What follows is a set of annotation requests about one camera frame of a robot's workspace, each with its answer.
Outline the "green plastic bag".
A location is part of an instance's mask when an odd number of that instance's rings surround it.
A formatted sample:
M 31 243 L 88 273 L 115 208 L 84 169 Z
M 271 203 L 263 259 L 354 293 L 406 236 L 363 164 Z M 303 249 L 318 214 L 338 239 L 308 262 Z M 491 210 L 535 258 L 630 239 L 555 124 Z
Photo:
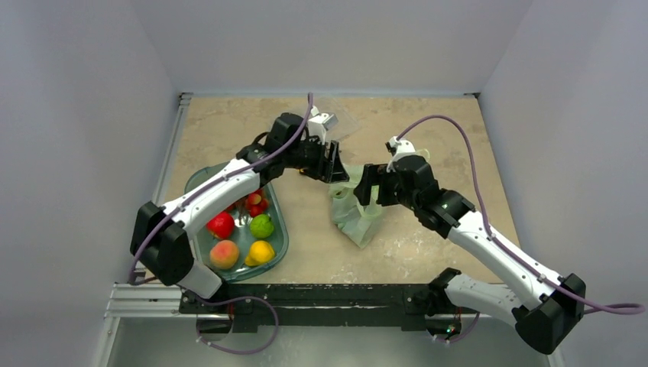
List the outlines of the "green plastic bag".
M 380 164 L 380 179 L 387 169 L 387 163 Z M 383 206 L 377 203 L 379 184 L 372 188 L 371 200 L 367 206 L 361 206 L 353 194 L 361 178 L 363 166 L 344 164 L 349 181 L 329 184 L 329 197 L 332 200 L 331 221 L 359 248 L 366 247 L 371 241 L 383 217 Z

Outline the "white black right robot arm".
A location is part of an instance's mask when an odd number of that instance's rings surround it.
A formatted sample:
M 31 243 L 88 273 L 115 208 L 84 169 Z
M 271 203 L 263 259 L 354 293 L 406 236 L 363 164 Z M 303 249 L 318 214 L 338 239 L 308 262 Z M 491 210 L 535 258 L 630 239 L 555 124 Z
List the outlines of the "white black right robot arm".
M 505 284 L 486 284 L 447 268 L 428 285 L 429 315 L 452 306 L 486 313 L 511 325 L 528 346 L 545 355 L 552 354 L 584 316 L 583 303 L 566 295 L 570 291 L 585 296 L 581 278 L 563 277 L 501 238 L 473 203 L 439 186 L 423 157 L 366 164 L 354 189 L 359 203 L 370 203 L 373 189 L 378 190 L 378 205 L 410 209 L 423 227 L 462 247 Z

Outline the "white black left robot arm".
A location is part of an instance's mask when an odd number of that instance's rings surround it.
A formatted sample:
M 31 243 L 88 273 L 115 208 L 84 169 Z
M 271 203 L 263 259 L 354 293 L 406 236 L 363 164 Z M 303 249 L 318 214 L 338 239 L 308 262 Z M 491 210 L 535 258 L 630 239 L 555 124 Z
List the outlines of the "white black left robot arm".
M 263 143 L 243 147 L 216 175 L 160 206 L 149 201 L 136 215 L 130 252 L 160 282 L 198 295 L 210 313 L 225 308 L 225 280 L 196 256 L 191 240 L 214 216 L 243 196 L 265 187 L 286 169 L 302 170 L 324 183 L 345 182 L 339 143 L 327 133 L 338 123 L 331 112 L 307 117 L 285 112 L 275 119 Z

